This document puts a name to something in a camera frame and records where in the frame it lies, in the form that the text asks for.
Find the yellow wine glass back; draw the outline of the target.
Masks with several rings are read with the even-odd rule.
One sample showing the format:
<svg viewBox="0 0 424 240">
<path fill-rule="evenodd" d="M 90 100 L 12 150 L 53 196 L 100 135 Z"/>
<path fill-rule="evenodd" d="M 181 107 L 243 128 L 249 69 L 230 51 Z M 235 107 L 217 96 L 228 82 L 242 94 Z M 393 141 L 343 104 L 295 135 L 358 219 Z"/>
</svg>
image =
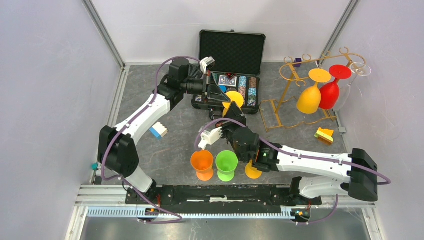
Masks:
<svg viewBox="0 0 424 240">
<path fill-rule="evenodd" d="M 318 84 L 327 83 L 331 80 L 331 74 L 321 68 L 314 68 L 308 72 L 308 77 L 314 81 L 314 85 L 305 89 L 296 104 L 297 109 L 303 114 L 314 114 L 321 103 L 322 95 Z"/>
</svg>

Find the gold wine glass rack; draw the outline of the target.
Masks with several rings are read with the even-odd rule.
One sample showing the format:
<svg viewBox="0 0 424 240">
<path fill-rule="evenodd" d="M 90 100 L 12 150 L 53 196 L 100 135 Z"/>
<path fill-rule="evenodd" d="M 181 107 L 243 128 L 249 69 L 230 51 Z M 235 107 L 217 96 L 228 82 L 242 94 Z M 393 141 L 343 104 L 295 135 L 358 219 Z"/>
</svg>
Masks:
<svg viewBox="0 0 424 240">
<path fill-rule="evenodd" d="M 310 54 L 303 54 L 302 55 L 302 63 L 301 64 L 307 64 L 307 63 L 315 63 L 317 65 L 317 68 L 322 69 L 322 63 L 325 60 L 328 59 L 334 59 L 334 58 L 344 58 L 347 61 L 346 67 L 349 68 L 349 66 L 354 63 L 352 56 L 355 56 L 359 59 L 361 59 L 361 63 L 366 64 L 367 61 L 366 59 L 357 54 L 357 53 L 351 53 L 350 50 L 347 47 L 344 48 L 340 48 L 339 49 L 339 54 L 338 55 L 333 55 L 330 51 L 326 51 L 324 53 L 322 53 L 320 55 L 319 58 L 317 59 L 313 59 L 312 56 Z M 324 114 L 324 117 L 320 118 L 317 121 L 314 122 L 305 122 L 305 121 L 301 121 L 298 124 L 292 125 L 292 126 L 287 126 L 284 125 L 281 121 L 280 115 L 279 115 L 279 110 L 282 106 L 282 104 L 289 102 L 292 99 L 295 99 L 295 96 L 292 96 L 291 98 L 286 98 L 287 92 L 291 86 L 291 83 L 295 83 L 297 87 L 301 88 L 301 87 L 305 87 L 307 86 L 307 82 L 306 80 L 311 80 L 309 78 L 309 76 L 305 76 L 305 77 L 300 77 L 299 74 L 297 73 L 297 68 L 294 67 L 294 58 L 290 57 L 289 58 L 290 61 L 286 61 L 285 59 L 284 61 L 284 65 L 280 67 L 279 69 L 279 74 L 280 76 L 287 81 L 287 84 L 284 88 L 283 94 L 281 95 L 281 98 L 279 101 L 277 101 L 276 99 L 268 99 L 268 100 L 263 100 L 261 101 L 261 103 L 270 103 L 273 109 L 273 115 L 276 118 L 277 121 L 277 125 L 276 126 L 267 126 L 266 125 L 266 120 L 264 117 L 264 113 L 263 110 L 260 109 L 260 115 L 262 118 L 262 122 L 265 128 L 265 131 L 268 133 L 270 130 L 273 129 L 279 129 L 279 128 L 284 128 L 284 129 L 292 129 L 292 128 L 296 128 L 299 127 L 301 125 L 314 125 L 317 123 L 320 123 L 324 120 L 332 120 L 333 122 L 337 120 L 337 114 L 333 109 L 322 109 L 322 112 Z"/>
</svg>

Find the red plastic wine glass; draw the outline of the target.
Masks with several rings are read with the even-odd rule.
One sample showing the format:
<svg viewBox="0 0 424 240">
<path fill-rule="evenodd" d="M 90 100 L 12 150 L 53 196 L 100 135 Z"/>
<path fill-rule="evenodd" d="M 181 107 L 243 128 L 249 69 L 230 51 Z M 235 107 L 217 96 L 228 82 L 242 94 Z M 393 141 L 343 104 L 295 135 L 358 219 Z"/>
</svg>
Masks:
<svg viewBox="0 0 424 240">
<path fill-rule="evenodd" d="M 352 76 L 351 70 L 347 66 L 340 64 L 331 66 L 329 73 L 334 77 L 334 80 L 320 88 L 321 101 L 319 108 L 323 110 L 330 110 L 336 105 L 340 96 L 339 80 L 346 80 Z"/>
</svg>

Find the clear wine glass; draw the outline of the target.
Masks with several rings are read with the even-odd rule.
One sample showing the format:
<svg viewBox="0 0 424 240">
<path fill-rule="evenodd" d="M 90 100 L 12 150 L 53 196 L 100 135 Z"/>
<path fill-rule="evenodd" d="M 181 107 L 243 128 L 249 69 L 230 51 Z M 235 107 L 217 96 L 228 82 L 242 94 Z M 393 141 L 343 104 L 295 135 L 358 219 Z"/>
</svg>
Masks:
<svg viewBox="0 0 424 240">
<path fill-rule="evenodd" d="M 349 66 L 349 69 L 352 73 L 352 76 L 348 80 L 347 85 L 343 86 L 340 89 L 339 98 L 335 106 L 333 107 L 334 111 L 340 111 L 343 108 L 343 106 L 346 104 L 347 100 L 349 99 L 351 88 L 355 80 L 358 77 L 367 77 L 372 73 L 371 68 L 367 64 L 362 62 L 353 62 Z"/>
</svg>

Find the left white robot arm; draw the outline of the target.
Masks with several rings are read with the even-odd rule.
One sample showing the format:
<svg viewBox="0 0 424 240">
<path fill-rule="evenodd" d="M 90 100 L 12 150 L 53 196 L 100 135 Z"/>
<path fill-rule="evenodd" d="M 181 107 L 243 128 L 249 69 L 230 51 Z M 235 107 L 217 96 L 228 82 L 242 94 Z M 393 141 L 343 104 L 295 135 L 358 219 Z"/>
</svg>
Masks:
<svg viewBox="0 0 424 240">
<path fill-rule="evenodd" d="M 168 72 L 163 78 L 156 77 L 154 90 L 148 100 L 130 117 L 116 126 L 104 126 L 99 133 L 98 162 L 101 165 L 101 177 L 105 169 L 122 177 L 124 182 L 138 190 L 138 197 L 145 204 L 153 203 L 157 198 L 154 180 L 139 166 L 137 144 L 142 136 L 159 119 L 171 112 L 185 95 L 200 95 L 203 98 L 229 102 L 229 97 L 211 79 L 210 69 L 215 65 L 213 57 L 196 59 L 190 63 L 189 56 L 176 56 L 165 61 L 169 64 Z"/>
</svg>

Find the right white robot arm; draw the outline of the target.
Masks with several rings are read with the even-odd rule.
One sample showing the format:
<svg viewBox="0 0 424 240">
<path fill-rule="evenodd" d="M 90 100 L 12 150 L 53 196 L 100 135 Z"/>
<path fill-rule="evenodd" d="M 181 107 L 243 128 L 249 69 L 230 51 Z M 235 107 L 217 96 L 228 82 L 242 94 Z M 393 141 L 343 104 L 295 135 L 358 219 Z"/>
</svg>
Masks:
<svg viewBox="0 0 424 240">
<path fill-rule="evenodd" d="M 378 165 L 360 148 L 351 153 L 329 154 L 302 151 L 263 140 L 247 127 L 247 119 L 235 102 L 225 107 L 218 124 L 239 161 L 247 164 L 246 175 L 255 179 L 262 173 L 300 172 L 294 177 L 289 199 L 302 204 L 327 195 L 348 195 L 364 202 L 378 200 Z"/>
</svg>

